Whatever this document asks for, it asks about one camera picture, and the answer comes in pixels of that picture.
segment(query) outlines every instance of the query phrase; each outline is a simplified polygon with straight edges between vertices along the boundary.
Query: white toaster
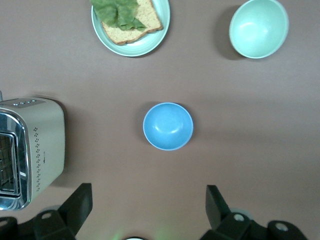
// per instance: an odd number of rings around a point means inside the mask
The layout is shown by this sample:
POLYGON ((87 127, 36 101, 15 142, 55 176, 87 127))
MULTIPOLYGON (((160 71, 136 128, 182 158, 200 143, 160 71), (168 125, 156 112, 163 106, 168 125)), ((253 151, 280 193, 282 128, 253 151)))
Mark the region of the white toaster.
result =
POLYGON ((64 163, 64 113, 55 101, 0 101, 0 210, 25 208, 62 173, 64 163))

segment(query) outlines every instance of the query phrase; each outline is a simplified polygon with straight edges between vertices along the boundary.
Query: blue bowl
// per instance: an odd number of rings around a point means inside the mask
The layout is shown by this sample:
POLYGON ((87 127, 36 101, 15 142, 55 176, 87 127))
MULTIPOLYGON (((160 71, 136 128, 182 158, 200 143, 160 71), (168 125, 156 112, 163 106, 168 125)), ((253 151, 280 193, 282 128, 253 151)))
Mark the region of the blue bowl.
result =
POLYGON ((163 102, 153 106, 143 120, 143 132, 151 145, 160 150, 177 150, 190 140, 194 124, 182 106, 163 102))
POLYGON ((234 13, 229 37, 241 55, 260 59, 277 51, 289 30, 285 8, 276 0, 249 0, 234 13))

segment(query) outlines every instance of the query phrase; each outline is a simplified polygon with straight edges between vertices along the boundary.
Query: green lettuce leaf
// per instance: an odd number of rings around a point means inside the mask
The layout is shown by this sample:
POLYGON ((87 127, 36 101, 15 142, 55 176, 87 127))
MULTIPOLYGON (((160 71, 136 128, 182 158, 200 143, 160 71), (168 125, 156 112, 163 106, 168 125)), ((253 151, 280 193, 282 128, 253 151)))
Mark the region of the green lettuce leaf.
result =
POLYGON ((144 31, 146 26, 136 19, 137 0, 90 0, 98 18, 113 28, 144 31))

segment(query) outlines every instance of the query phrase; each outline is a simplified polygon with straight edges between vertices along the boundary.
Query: toaster control panel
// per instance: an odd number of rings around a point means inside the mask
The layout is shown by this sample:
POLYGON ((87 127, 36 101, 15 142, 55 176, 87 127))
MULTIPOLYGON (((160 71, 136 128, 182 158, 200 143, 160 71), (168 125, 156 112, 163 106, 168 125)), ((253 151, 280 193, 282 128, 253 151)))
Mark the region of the toaster control panel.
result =
POLYGON ((34 99, 34 98, 16 98, 16 99, 11 99, 7 101, 1 101, 0 107, 10 106, 10 107, 22 109, 22 108, 27 108, 34 105, 42 104, 42 103, 45 103, 45 101, 34 99))

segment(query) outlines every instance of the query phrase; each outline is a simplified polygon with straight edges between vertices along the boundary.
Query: plate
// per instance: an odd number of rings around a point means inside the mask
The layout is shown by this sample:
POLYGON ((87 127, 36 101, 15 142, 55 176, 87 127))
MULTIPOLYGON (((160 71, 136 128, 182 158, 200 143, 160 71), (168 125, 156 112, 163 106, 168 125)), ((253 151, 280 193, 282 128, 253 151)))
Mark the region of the plate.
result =
POLYGON ((91 8, 91 18, 94 31, 100 41, 108 49, 116 54, 126 57, 137 57, 145 55, 155 49, 165 38, 170 24, 170 5, 169 0, 152 0, 154 9, 162 23, 163 29, 148 33, 140 40, 125 45, 117 45, 113 43, 105 33, 100 19, 97 17, 94 7, 91 8))

